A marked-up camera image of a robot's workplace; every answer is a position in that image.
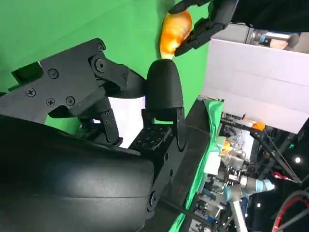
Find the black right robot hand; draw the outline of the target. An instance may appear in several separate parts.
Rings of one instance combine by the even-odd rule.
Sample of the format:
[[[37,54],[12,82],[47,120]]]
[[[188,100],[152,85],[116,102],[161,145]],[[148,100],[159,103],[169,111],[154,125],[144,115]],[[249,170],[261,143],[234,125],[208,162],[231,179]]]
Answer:
[[[170,59],[146,78],[95,38],[13,72],[0,97],[3,232],[139,232],[187,149]]]

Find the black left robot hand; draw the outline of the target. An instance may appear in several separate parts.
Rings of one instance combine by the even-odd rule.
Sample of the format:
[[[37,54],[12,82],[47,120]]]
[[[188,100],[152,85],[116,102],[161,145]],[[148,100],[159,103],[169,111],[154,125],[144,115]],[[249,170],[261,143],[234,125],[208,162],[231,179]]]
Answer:
[[[187,38],[176,49],[175,56],[198,49],[229,23],[243,23],[254,29],[278,32],[308,32],[308,0],[182,0],[170,14],[189,7],[208,4],[208,17],[199,19]]]

